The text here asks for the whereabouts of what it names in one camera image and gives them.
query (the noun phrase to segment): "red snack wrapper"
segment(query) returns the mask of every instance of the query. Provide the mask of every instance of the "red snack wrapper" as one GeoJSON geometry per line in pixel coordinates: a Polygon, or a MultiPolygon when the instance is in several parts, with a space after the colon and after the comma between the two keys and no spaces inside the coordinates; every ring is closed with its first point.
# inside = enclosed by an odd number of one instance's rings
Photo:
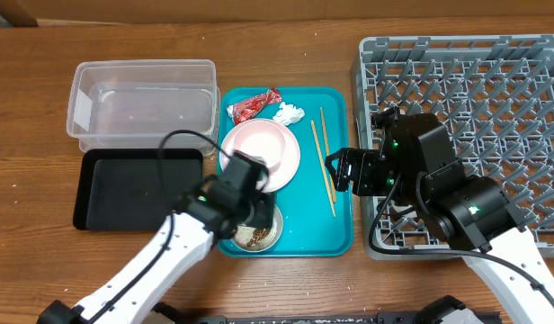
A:
{"type": "Polygon", "coordinates": [[[255,117],[268,104],[277,104],[283,101],[281,94],[274,87],[269,88],[265,94],[259,94],[242,102],[231,104],[227,107],[229,117],[238,125],[255,117]]]}

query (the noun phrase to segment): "pink plate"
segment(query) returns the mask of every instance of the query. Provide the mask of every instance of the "pink plate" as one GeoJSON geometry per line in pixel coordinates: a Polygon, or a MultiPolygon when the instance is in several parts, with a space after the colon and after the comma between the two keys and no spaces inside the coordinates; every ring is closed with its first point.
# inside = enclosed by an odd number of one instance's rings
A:
{"type": "Polygon", "coordinates": [[[275,171],[281,165],[285,152],[285,135],[272,122],[248,122],[235,134],[233,149],[250,157],[260,157],[271,171],[275,171]]]}
{"type": "MultiPolygon", "coordinates": [[[[250,121],[244,121],[239,123],[236,127],[231,130],[225,139],[221,147],[227,151],[228,154],[233,154],[235,149],[235,137],[239,130],[241,130],[244,125],[252,122],[270,122],[271,124],[277,126],[279,130],[283,133],[285,137],[285,150],[281,158],[281,164],[276,170],[270,171],[269,174],[269,183],[265,186],[264,192],[271,193],[276,190],[283,188],[295,175],[297,169],[299,168],[299,162],[301,161],[301,150],[299,148],[299,143],[295,138],[295,135],[285,126],[278,123],[277,121],[272,121],[268,119],[253,119],[250,121]]],[[[219,164],[221,165],[221,170],[224,170],[227,166],[229,159],[219,152],[219,164]]]]}

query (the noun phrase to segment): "black tray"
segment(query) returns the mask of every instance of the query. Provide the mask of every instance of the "black tray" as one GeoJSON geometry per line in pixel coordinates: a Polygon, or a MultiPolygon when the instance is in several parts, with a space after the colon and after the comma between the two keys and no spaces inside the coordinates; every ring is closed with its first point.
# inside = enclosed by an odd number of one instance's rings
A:
{"type": "Polygon", "coordinates": [[[159,230],[171,200],[202,178],[197,149],[165,150],[166,199],[157,177],[157,150],[92,149],[83,156],[73,225],[79,230],[159,230]]]}

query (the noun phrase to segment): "green led light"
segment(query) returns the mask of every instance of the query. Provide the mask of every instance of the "green led light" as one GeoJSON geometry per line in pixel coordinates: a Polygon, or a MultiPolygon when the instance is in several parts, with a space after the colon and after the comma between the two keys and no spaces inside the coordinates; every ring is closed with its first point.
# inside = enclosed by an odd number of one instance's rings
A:
{"type": "Polygon", "coordinates": [[[477,212],[480,212],[481,210],[477,207],[477,206],[470,206],[469,207],[469,212],[471,213],[471,215],[475,215],[477,212]]]}

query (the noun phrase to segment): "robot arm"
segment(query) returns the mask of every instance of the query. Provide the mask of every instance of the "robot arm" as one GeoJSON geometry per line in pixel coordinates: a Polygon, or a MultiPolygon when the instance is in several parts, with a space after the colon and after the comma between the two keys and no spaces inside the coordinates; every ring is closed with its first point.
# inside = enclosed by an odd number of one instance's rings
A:
{"type": "Polygon", "coordinates": [[[267,168],[234,152],[225,172],[210,176],[177,202],[151,241],[108,283],[69,308],[54,301],[38,324],[137,324],[189,268],[202,260],[216,239],[228,239],[242,224],[273,225],[274,195],[257,182],[267,168]]]}
{"type": "Polygon", "coordinates": [[[370,248],[392,255],[464,256],[515,323],[554,323],[554,305],[549,302],[554,299],[554,277],[523,214],[503,188],[486,176],[465,176],[449,134],[434,114],[401,116],[399,109],[389,108],[373,115],[372,124],[384,131],[379,150],[342,148],[326,158],[335,189],[346,191],[353,182],[356,195],[387,196],[398,205],[413,206],[429,232],[451,250],[375,245],[372,234],[388,202],[371,225],[370,248]],[[501,260],[494,262],[493,257],[501,260]],[[522,269],[532,281],[507,266],[522,269]],[[533,286],[535,279],[540,285],[533,286]]]}
{"type": "MultiPolygon", "coordinates": [[[[207,231],[202,222],[187,213],[174,214],[173,217],[174,235],[167,251],[95,323],[141,323],[179,277],[210,252],[213,233],[207,231]]],[[[118,274],[96,292],[79,301],[75,307],[83,309],[81,318],[90,320],[116,292],[130,283],[165,243],[169,230],[170,221],[166,220],[149,244],[118,274]]]]}
{"type": "MultiPolygon", "coordinates": [[[[545,265],[530,230],[510,229],[491,241],[489,255],[521,267],[554,298],[554,277],[545,265]]],[[[487,284],[514,323],[554,323],[554,308],[541,291],[515,271],[483,258],[463,260],[487,284]]]]}

